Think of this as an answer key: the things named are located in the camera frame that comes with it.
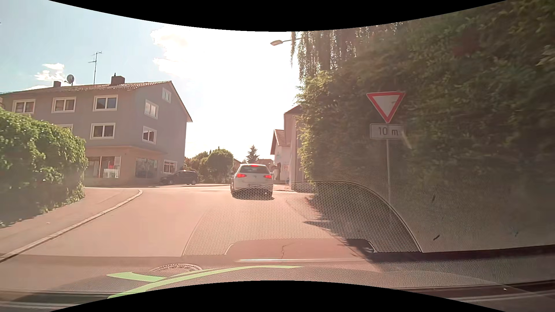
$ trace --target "sky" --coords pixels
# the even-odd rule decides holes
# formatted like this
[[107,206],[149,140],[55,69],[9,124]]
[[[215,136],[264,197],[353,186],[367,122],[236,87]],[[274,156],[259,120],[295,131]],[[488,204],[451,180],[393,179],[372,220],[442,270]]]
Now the sky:
[[289,32],[175,26],[48,0],[1,0],[0,23],[0,92],[50,87],[68,74],[92,84],[90,61],[100,51],[96,83],[114,73],[126,82],[173,81],[193,119],[187,157],[220,147],[243,160],[254,145],[273,159],[273,129],[283,129],[300,85],[289,42],[270,45]]

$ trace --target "house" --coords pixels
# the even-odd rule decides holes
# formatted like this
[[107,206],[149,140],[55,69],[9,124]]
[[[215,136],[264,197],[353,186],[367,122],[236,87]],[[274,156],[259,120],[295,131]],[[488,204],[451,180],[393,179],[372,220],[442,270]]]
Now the house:
[[306,176],[301,165],[299,149],[302,147],[301,128],[302,122],[297,121],[297,117],[302,114],[301,106],[297,105],[284,114],[285,138],[290,145],[291,159],[289,161],[289,186],[295,189],[301,182],[306,182]]
[[274,129],[270,155],[274,155],[274,179],[277,182],[289,179],[289,161],[291,159],[291,145],[285,140],[285,131]]
[[146,185],[183,164],[192,119],[171,81],[49,88],[2,94],[6,110],[46,120],[84,138],[86,186]]
[[300,105],[284,113],[284,130],[274,130],[270,155],[274,155],[274,176],[276,180],[289,181],[293,189],[295,183],[305,182],[301,166],[299,148],[301,147],[300,124],[296,117],[302,113]]
[[233,159],[233,173],[235,173],[237,171],[237,169],[239,169],[239,166],[241,165],[241,162],[238,161],[237,159]]
[[268,168],[272,168],[274,166],[273,159],[259,159],[255,163],[265,165]]

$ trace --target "parked car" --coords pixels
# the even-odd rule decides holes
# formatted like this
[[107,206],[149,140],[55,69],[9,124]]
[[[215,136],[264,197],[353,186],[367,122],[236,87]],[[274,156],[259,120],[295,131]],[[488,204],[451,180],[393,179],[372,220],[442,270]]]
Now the parked car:
[[160,184],[192,184],[199,181],[199,176],[195,171],[180,170],[165,177],[160,178]]

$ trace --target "yield sign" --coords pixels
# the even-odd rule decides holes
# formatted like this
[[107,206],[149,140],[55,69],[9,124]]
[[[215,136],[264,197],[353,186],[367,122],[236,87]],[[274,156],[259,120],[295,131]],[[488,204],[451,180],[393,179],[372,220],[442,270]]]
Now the yield sign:
[[378,110],[380,115],[383,117],[386,123],[391,121],[395,111],[401,104],[403,97],[405,96],[404,92],[376,92],[376,93],[366,93],[366,96],[374,107]]

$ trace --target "white house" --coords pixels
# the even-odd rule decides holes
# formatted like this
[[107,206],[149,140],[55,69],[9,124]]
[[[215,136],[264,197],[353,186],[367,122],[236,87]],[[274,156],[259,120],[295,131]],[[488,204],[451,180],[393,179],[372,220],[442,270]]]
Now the white house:
[[300,115],[301,107],[297,105],[284,114],[284,130],[274,130],[272,149],[274,155],[274,177],[276,180],[289,180],[289,187],[295,182],[304,182],[305,175],[301,166],[298,150],[301,147],[300,124],[296,116]]
[[274,155],[274,179],[289,179],[289,161],[291,160],[291,145],[285,141],[285,131],[274,129],[272,137],[272,149],[270,155]]

